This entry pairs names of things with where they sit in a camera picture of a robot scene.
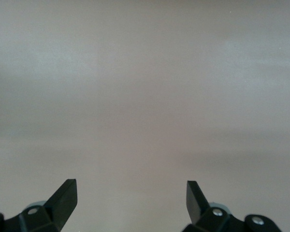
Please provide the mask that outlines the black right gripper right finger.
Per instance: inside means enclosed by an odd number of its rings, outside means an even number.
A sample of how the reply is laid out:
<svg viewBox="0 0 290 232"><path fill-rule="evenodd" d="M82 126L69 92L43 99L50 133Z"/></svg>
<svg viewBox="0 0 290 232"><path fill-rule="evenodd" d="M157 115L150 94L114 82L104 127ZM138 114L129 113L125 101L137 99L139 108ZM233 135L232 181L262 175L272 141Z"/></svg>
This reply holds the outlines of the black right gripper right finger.
<svg viewBox="0 0 290 232"><path fill-rule="evenodd" d="M186 207L191 220L185 232L279 232L281 229L263 215L247 215L243 221L218 203L209 203L196 181L188 181Z"/></svg>

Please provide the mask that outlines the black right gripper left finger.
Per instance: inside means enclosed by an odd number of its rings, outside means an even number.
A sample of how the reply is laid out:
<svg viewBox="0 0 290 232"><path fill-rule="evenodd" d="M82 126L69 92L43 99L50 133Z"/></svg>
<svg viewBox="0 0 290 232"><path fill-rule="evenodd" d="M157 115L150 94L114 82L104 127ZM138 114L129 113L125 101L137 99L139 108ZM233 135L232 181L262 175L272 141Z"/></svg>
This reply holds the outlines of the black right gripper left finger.
<svg viewBox="0 0 290 232"><path fill-rule="evenodd" d="M67 179L46 202L33 203L9 219L0 213L0 232L60 232L76 206L77 181Z"/></svg>

